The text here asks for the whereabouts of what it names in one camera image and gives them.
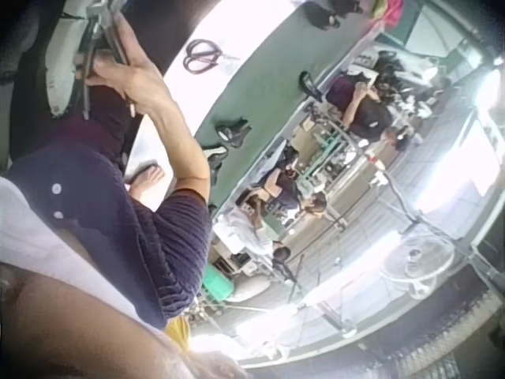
bare foot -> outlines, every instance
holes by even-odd
[[[151,166],[137,175],[132,185],[129,187],[129,195],[135,200],[142,202],[142,194],[158,184],[165,177],[165,172],[161,167]]]

button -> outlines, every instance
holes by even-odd
[[[52,190],[55,195],[59,195],[62,192],[62,185],[55,183],[53,184]]]

white table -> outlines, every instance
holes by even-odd
[[[221,47],[224,54],[238,60],[225,61],[204,74],[192,75],[182,65],[184,46],[166,72],[164,80],[193,135],[231,78],[297,5],[291,0],[222,0],[201,21],[189,41],[210,39]],[[174,175],[155,126],[149,117],[144,117],[125,176],[131,178],[140,167],[154,162],[166,172],[165,179],[145,197],[147,205],[156,210]]]

metal tool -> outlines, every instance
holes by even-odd
[[[239,58],[225,55],[217,43],[208,39],[195,39],[186,47],[184,68],[192,74],[206,73],[216,67],[223,59],[239,60]]]
[[[117,1],[114,3],[114,8],[120,9],[124,3],[124,0]],[[88,52],[84,57],[83,79],[89,77],[91,74],[96,45],[102,36],[105,36],[107,44],[112,50],[112,55],[114,56],[116,62],[121,63],[122,65],[129,65],[129,60],[122,45],[121,37],[119,36],[114,23],[115,14],[116,12],[111,10],[108,0],[101,0],[100,2],[87,8],[88,19],[92,23],[92,31],[91,39],[88,45]],[[89,87],[86,85],[85,80],[83,80],[83,86],[83,116],[85,120],[89,120],[91,106],[89,101]],[[132,118],[135,117],[135,105],[128,98],[126,98],[126,102],[129,107],[130,115]]]

pliers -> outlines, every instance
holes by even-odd
[[[126,0],[112,1],[114,3],[113,11],[110,8],[108,0],[100,0],[96,4],[92,4],[87,8],[88,19],[90,20],[91,39],[88,45],[88,51],[84,57],[84,72],[83,72],[83,116],[85,120],[90,117],[90,101],[89,87],[86,85],[85,78],[89,77],[92,72],[93,59],[95,58],[96,45],[98,41],[105,36],[107,44],[112,50],[112,55],[116,62],[122,65],[129,65],[128,57],[126,56],[125,48],[122,45],[121,38],[114,23],[114,15],[122,8]],[[126,99],[130,115],[135,117],[135,105],[128,98]]]

